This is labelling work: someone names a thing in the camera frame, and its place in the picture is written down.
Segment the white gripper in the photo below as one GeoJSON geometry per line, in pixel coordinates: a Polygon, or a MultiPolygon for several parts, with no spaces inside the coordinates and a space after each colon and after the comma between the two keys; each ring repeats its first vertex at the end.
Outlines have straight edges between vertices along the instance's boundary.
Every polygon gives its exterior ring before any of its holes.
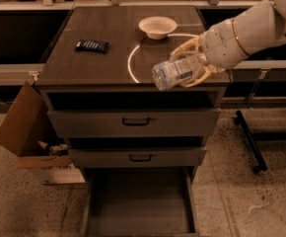
{"type": "Polygon", "coordinates": [[[203,34],[203,37],[195,36],[171,53],[170,59],[192,55],[202,59],[205,54],[210,64],[198,68],[190,79],[181,84],[184,88],[199,85],[210,76],[222,73],[225,69],[231,69],[249,57],[241,47],[233,22],[234,19],[227,19],[213,25],[203,34]]]}

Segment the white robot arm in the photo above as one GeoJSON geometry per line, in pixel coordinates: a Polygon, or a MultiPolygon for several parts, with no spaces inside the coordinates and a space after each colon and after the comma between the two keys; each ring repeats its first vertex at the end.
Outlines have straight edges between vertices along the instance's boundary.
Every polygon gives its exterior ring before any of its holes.
{"type": "Polygon", "coordinates": [[[199,57],[191,66],[195,73],[177,83],[183,87],[197,85],[256,52],[283,44],[286,44],[286,0],[263,0],[176,48],[172,56],[199,57]]]}

